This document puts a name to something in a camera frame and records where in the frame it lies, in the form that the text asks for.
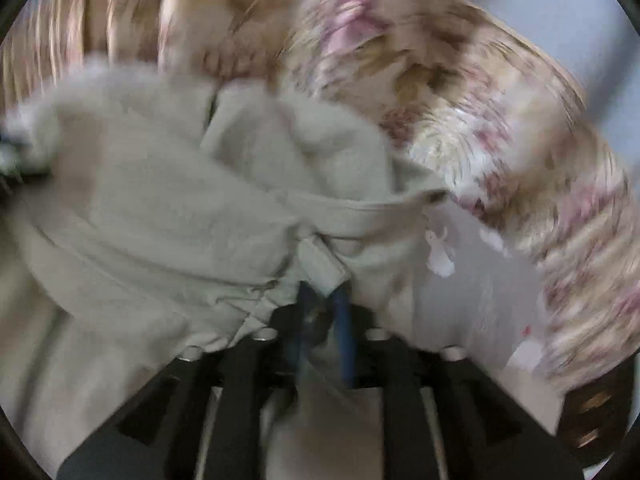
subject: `gray fabric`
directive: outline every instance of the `gray fabric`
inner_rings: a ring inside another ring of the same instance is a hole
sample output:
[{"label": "gray fabric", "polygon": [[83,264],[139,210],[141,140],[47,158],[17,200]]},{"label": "gray fabric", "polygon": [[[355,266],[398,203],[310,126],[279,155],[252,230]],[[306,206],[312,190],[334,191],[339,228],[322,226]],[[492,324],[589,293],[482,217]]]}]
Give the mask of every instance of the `gray fabric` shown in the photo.
[{"label": "gray fabric", "polygon": [[[439,182],[356,115],[260,83],[95,64],[8,117],[54,178],[10,213],[21,257],[72,319],[25,442],[49,472],[188,344],[263,326],[301,279],[409,335],[422,210]],[[9,368],[15,367],[9,362]]]}]

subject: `floral blanket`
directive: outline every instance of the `floral blanket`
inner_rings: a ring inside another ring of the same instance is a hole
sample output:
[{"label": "floral blanket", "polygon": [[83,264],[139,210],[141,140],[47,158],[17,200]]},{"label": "floral blanket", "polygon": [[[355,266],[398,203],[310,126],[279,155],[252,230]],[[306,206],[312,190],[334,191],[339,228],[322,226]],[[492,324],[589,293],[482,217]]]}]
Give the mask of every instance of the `floral blanket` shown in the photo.
[{"label": "floral blanket", "polygon": [[91,52],[341,102],[534,261],[566,390],[640,346],[638,206],[553,60],[464,0],[30,0],[0,111]]}]

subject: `garment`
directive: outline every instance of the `garment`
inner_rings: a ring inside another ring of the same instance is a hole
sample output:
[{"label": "garment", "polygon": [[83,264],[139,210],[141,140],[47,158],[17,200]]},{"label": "garment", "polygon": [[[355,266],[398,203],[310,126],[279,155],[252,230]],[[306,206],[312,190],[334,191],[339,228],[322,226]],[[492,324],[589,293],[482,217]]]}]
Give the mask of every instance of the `garment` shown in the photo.
[{"label": "garment", "polygon": [[563,390],[640,346],[624,167],[571,76],[464,0],[31,0],[2,44],[4,106],[93,51],[258,76],[379,123],[539,267]]},{"label": "garment", "polygon": [[21,259],[71,314],[30,412],[14,412],[49,471],[106,415],[96,402],[113,409],[185,346],[215,351],[263,327],[301,280],[327,295],[350,280],[355,303],[411,335],[422,212],[442,183],[347,109],[261,82],[217,90],[94,64],[5,125],[25,158],[50,158],[52,179],[7,218]]}]

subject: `metal screw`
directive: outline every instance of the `metal screw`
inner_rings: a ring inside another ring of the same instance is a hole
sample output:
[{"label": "metal screw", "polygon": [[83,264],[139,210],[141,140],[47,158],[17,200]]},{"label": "metal screw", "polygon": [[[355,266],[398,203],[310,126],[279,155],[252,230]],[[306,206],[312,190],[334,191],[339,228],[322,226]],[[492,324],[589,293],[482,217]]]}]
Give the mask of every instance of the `metal screw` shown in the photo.
[{"label": "metal screw", "polygon": [[465,349],[460,348],[459,346],[448,346],[446,348],[443,348],[440,352],[440,355],[445,361],[449,363],[464,361],[466,359]]},{"label": "metal screw", "polygon": [[187,361],[188,363],[194,363],[199,361],[204,354],[204,350],[199,346],[187,346],[184,351],[180,354],[180,361]]},{"label": "metal screw", "polygon": [[386,341],[389,339],[389,332],[384,328],[370,328],[365,336],[368,341]]},{"label": "metal screw", "polygon": [[254,332],[253,338],[256,341],[273,341],[278,336],[278,331],[274,328],[265,327]]}]

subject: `white cloth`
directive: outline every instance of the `white cloth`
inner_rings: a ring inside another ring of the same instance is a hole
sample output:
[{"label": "white cloth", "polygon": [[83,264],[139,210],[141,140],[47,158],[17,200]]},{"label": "white cloth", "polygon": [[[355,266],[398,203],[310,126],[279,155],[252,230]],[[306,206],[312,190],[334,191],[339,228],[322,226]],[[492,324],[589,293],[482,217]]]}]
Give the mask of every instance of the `white cloth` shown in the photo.
[{"label": "white cloth", "polygon": [[[186,345],[215,350],[260,328],[300,280],[328,293],[351,279],[354,301],[411,333],[422,210],[439,181],[344,108],[258,82],[215,90],[97,65],[6,120],[28,156],[52,159],[53,179],[9,220],[72,315],[26,423],[50,471],[99,424],[96,402],[112,410]],[[67,440],[52,433],[64,412]]]}]

